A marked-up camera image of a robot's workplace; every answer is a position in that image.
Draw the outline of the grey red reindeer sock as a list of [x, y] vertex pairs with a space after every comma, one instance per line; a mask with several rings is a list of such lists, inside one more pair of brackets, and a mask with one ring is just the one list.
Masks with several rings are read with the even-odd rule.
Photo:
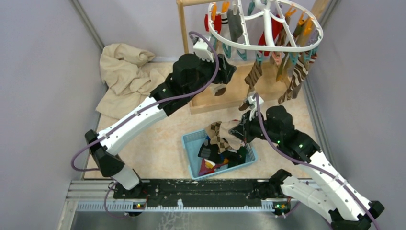
[[239, 124], [238, 120], [230, 120], [222, 122], [219, 128], [219, 137], [225, 139], [229, 146], [235, 150], [240, 149], [243, 146], [243, 142], [236, 136], [232, 135], [230, 131], [237, 127]]

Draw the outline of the black blue white sock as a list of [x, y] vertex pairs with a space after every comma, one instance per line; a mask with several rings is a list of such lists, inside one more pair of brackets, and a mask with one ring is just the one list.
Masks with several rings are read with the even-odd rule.
[[198, 157], [212, 161], [215, 164], [222, 164], [226, 159], [224, 153], [219, 152], [218, 144], [212, 144], [211, 139], [206, 136], [198, 151]]

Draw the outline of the maroon pink sock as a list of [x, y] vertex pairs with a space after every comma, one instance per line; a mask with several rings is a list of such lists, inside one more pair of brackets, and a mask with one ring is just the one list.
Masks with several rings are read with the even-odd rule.
[[223, 166], [223, 164], [215, 164], [214, 162], [212, 162], [210, 160], [202, 159], [201, 167], [198, 172], [198, 176], [204, 176], [204, 175], [214, 173], [218, 169], [220, 169], [222, 166]]

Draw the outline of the light blue plastic basket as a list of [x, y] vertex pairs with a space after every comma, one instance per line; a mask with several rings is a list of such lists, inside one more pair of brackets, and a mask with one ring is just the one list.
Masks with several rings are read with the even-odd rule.
[[203, 179], [207, 179], [213, 176], [217, 176], [220, 174], [224, 174], [227, 172], [231, 172], [236, 169], [248, 167], [255, 163], [258, 160], [258, 155], [256, 153], [256, 150], [252, 147], [252, 145], [247, 144], [246, 149], [246, 160], [245, 163], [230, 167], [224, 165], [216, 169], [213, 173], [209, 173], [206, 175], [199, 175], [199, 171], [201, 168], [202, 164], [202, 158], [198, 157], [198, 152], [199, 149], [203, 143], [203, 141], [206, 139], [206, 132], [204, 129], [200, 129], [198, 131], [194, 131], [188, 134], [185, 134], [181, 137], [181, 142], [182, 142], [182, 147], [183, 150], [187, 156], [188, 159], [188, 170], [190, 177], [195, 180], [195, 181], [200, 181]]

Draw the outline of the brown green argyle sock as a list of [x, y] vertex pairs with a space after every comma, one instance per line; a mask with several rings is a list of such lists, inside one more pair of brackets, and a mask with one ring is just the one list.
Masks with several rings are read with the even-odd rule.
[[218, 147], [218, 154], [227, 151], [230, 147], [228, 141], [225, 138], [220, 137], [221, 123], [221, 121], [213, 122], [204, 128], [207, 136], [210, 139], [210, 144]]

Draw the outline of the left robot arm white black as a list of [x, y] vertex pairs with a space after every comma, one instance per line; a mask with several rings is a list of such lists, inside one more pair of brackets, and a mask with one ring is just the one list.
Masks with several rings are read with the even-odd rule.
[[184, 54], [172, 65], [172, 72], [133, 111], [104, 131], [85, 134], [87, 149], [103, 177], [111, 177], [131, 198], [144, 191], [141, 178], [119, 157], [119, 152], [136, 136], [165, 119], [212, 84], [228, 84], [237, 67], [222, 54], [206, 61], [196, 54]]

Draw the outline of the teal hanger clip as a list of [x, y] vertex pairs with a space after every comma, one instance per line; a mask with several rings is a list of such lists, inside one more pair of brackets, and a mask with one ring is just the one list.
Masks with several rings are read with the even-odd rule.
[[232, 57], [232, 47], [230, 45], [222, 43], [222, 50], [227, 59]]

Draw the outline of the pink hanger clip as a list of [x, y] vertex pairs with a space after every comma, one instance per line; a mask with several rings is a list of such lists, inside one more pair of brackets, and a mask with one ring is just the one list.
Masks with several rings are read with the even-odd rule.
[[282, 62], [282, 53], [281, 52], [272, 52], [271, 57], [273, 58], [275, 64], [277, 66], [280, 66]]

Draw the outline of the white plastic sock hanger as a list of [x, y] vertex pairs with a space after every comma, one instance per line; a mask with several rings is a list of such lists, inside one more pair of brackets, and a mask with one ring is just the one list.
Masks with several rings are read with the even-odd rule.
[[[318, 22], [316, 16], [308, 9], [303, 7], [300, 4], [292, 2], [290, 0], [255, 0], [253, 1], [253, 5], [259, 11], [255, 14], [245, 15], [243, 13], [242, 3], [240, 0], [233, 1], [233, 15], [237, 18], [237, 29], [241, 31], [241, 36], [243, 37], [244, 41], [239, 43], [237, 40], [233, 41], [231, 38], [228, 39], [215, 30], [213, 18], [216, 16], [216, 4], [214, 2], [209, 3], [208, 6], [208, 19], [207, 25], [209, 29], [209, 33], [215, 37], [218, 41], [225, 44], [226, 47], [232, 47], [238, 50], [253, 50], [253, 51], [281, 51], [281, 52], [290, 52], [290, 53], [300, 53], [305, 51], [310, 51], [319, 46], [322, 39], [324, 38], [324, 31]], [[300, 45], [298, 39], [294, 38], [294, 35], [290, 29], [289, 23], [286, 21], [286, 17], [282, 12], [281, 5], [286, 5], [289, 7], [290, 10], [299, 10], [305, 16], [305, 23], [304, 28], [302, 30], [303, 35], [310, 35], [313, 31], [317, 31], [317, 36], [314, 41], [312, 41], [309, 45]], [[247, 22], [252, 21], [257, 18], [263, 19], [263, 32], [265, 38], [264, 45], [255, 45], [252, 44], [248, 37], [248, 29], [247, 29]], [[283, 45], [276, 45], [275, 32], [273, 32], [273, 24], [272, 22], [275, 21], [280, 23], [285, 30], [287, 42], [283, 43]]]

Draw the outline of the cream brown patch sock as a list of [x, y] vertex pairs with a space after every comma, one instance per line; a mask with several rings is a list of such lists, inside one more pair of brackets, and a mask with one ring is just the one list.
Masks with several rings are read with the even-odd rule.
[[225, 93], [226, 91], [226, 85], [225, 84], [210, 84], [209, 89], [211, 93], [214, 96], [221, 96]]

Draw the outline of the brown tan striped sock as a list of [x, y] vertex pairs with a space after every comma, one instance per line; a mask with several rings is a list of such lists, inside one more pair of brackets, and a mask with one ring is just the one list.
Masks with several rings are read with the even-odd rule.
[[255, 85], [257, 84], [262, 75], [263, 75], [262, 61], [255, 61], [251, 71], [244, 79], [245, 83], [248, 85], [246, 97], [248, 97], [255, 90]]

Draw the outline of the white black striped sock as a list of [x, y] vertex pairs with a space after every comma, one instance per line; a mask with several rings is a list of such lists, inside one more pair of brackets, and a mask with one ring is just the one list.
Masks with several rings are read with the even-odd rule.
[[[204, 17], [204, 28], [207, 32], [209, 32], [208, 26], [208, 14]], [[226, 13], [217, 14], [214, 20], [214, 29], [220, 34], [222, 29], [225, 29], [228, 25], [228, 18]]]

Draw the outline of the beige crumpled cloth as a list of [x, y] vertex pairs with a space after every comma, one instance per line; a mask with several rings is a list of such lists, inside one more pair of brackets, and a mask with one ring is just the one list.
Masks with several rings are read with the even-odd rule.
[[154, 63], [154, 58], [152, 52], [124, 43], [105, 46], [99, 66], [108, 90], [96, 111], [121, 119], [138, 107], [172, 71], [169, 63]]

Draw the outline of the wooden hanger stand frame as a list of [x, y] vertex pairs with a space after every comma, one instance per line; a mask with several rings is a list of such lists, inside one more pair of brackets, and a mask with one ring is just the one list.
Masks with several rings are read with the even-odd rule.
[[[217, 14], [226, 13], [229, 9], [233, 9], [233, 1], [209, 1], [207, 0], [205, 4], [207, 7], [209, 3], [214, 2], [216, 4], [216, 9], [214, 12]], [[248, 4], [243, 1], [242, 8], [245, 15], [251, 15], [257, 13], [259, 10], [256, 9], [251, 0]], [[316, 0], [310, 10], [317, 18], [318, 22], [322, 14], [326, 10], [329, 2], [327, 0]], [[297, 22], [299, 19], [304, 19], [303, 13], [299, 10], [290, 10], [288, 6], [281, 5], [282, 12], [286, 17], [286, 21], [289, 23], [292, 33], [294, 32]], [[257, 18], [252, 21], [247, 22], [248, 37], [252, 44], [258, 45], [260, 36], [263, 32], [263, 19]], [[206, 31], [209, 40], [217, 48], [218, 52], [223, 54], [222, 43], [213, 37], [209, 32]], [[222, 36], [230, 39], [229, 26], [227, 25], [225, 29], [222, 29]], [[308, 35], [299, 35], [298, 42], [300, 45], [309, 45], [312, 41], [316, 39], [317, 31], [313, 31]], [[275, 39], [276, 45], [283, 45], [287, 42], [285, 30], [282, 28], [279, 36]], [[195, 96], [190, 102], [190, 111], [192, 114], [205, 113], [209, 111], [229, 108], [233, 106], [239, 106], [243, 103], [248, 91], [248, 85], [245, 83], [245, 77], [249, 74], [255, 61], [262, 61], [263, 75], [260, 77], [259, 81], [255, 85], [255, 90], [251, 93], [259, 93], [264, 100], [276, 100], [282, 96], [291, 83], [292, 70], [301, 55], [305, 59], [309, 59], [312, 54], [317, 53], [317, 48], [300, 52], [300, 53], [290, 53], [289, 58], [286, 60], [284, 65], [282, 78], [280, 81], [276, 82], [276, 75], [278, 67], [273, 58], [271, 57], [272, 52], [267, 51], [253, 51], [253, 50], [238, 50], [232, 48], [232, 57], [227, 59], [227, 61], [233, 65], [236, 65], [237, 70], [233, 74], [231, 81], [226, 84], [226, 91], [221, 96], [214, 96], [210, 89], [204, 90], [202, 93]]]

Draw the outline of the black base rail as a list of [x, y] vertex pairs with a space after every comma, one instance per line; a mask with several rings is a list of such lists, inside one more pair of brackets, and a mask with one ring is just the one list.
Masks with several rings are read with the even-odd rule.
[[299, 206], [267, 179], [148, 179], [131, 190], [110, 180], [72, 181], [67, 200], [76, 201], [78, 211], [116, 218], [144, 212], [270, 212], [286, 218]]

